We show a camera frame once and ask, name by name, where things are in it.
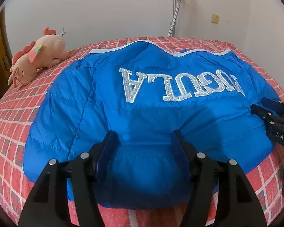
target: plush toy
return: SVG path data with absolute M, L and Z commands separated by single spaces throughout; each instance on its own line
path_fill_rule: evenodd
M 36 78 L 37 69 L 50 68 L 70 57 L 62 38 L 64 30 L 61 35 L 56 35 L 55 30 L 49 30 L 47 27 L 43 34 L 45 36 L 30 42 L 13 55 L 8 84 L 13 81 L 14 88 L 17 87 L 16 79 L 22 85 L 27 85 Z

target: yellow electrical socket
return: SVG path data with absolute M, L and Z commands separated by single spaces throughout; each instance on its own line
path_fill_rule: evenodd
M 211 22 L 215 24 L 219 24 L 219 16 L 216 14 L 211 15 Z

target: wall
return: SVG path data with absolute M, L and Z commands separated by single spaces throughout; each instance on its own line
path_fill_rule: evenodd
M 243 48 L 248 29 L 250 0 L 183 0 L 176 34 L 183 37 L 217 39 Z M 211 14 L 220 16 L 211 23 Z
M 243 52 L 284 89 L 284 5 L 280 0 L 251 0 Z
M 220 16 L 219 25 L 211 14 Z M 176 36 L 244 45 L 250 0 L 183 0 Z M 5 28 L 11 52 L 41 36 L 44 27 L 65 28 L 67 49 L 136 36 L 165 36 L 172 0 L 6 0 Z

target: blue quilted fabric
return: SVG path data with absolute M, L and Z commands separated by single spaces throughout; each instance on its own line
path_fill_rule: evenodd
M 97 202 L 131 209 L 186 203 L 191 186 L 171 150 L 171 132 L 178 129 L 212 159 L 236 159 L 248 173 L 273 148 L 250 112 L 262 97 L 279 101 L 232 51 L 171 54 L 144 41 L 93 51 L 47 92 L 26 142 L 24 173 L 35 182 L 51 158 L 72 160 L 114 130 L 120 144 L 95 185 Z M 67 190 L 73 200 L 70 182 Z

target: silver screw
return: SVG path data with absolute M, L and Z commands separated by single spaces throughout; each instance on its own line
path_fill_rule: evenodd
M 80 157 L 82 159 L 86 159 L 88 156 L 89 156 L 89 153 L 87 153 L 87 152 L 84 152 L 84 153 L 80 154 Z
M 232 165 L 232 166 L 235 166 L 237 164 L 237 161 L 235 159 L 230 159 L 229 160 L 229 163 Z
M 202 153 L 202 152 L 199 152 L 199 153 L 197 153 L 197 157 L 199 159 L 204 159 L 206 157 L 206 155 L 204 153 Z
M 57 160 L 56 160 L 56 159 L 51 159 L 48 163 L 49 163 L 51 166 L 53 166 L 54 164 L 57 163 Z

